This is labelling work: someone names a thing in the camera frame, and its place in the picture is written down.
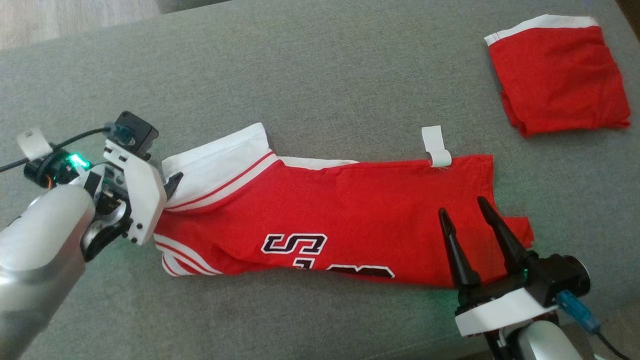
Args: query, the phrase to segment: blue connector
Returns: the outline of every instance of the blue connector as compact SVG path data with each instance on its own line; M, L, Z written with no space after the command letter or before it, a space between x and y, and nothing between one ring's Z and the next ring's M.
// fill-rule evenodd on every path
M602 324L569 290L560 291L556 296L556 301L558 307L574 318L589 335L594 335L600 331L600 326Z

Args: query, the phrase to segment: white label on cable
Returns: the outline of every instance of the white label on cable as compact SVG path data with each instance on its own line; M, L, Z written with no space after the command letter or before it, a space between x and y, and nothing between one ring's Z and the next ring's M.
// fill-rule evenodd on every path
M451 165L451 154L444 149L440 125L423 127L422 141L424 142L424 149L431 156L432 167L448 167Z
M20 150L22 150L29 161L39 159L42 156L53 152L53 149L37 127L34 127L29 131L25 131L24 133L16 136L15 139L18 141Z

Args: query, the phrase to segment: folded red cloth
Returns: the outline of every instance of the folded red cloth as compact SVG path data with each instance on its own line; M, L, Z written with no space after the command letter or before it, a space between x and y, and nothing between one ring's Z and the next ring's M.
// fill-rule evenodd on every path
M622 76L593 18L542 15L484 39L522 136L630 125Z

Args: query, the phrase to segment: gray sofa cushion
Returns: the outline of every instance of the gray sofa cushion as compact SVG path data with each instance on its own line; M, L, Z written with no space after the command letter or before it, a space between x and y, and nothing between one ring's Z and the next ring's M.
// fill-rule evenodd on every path
M543 13L592 15L625 78L626 131L524 140L502 110L483 37ZM543 255L573 254L596 313L637 299L640 46L613 0L240 1L0 54L0 162L41 126L57 142L130 110L153 123L159 161L257 121L283 156L424 157L443 125L454 156L495 155L495 197L526 215ZM99 160L99 136L70 148ZM0 220L41 189L0 175ZM110 245L88 264L25 359L454 358L456 294L322 272L174 279L152 245Z

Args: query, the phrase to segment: light wood floor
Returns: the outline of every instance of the light wood floor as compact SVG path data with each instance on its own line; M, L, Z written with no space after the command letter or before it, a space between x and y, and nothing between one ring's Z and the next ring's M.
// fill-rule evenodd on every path
M0 0L0 50L160 14L156 0Z

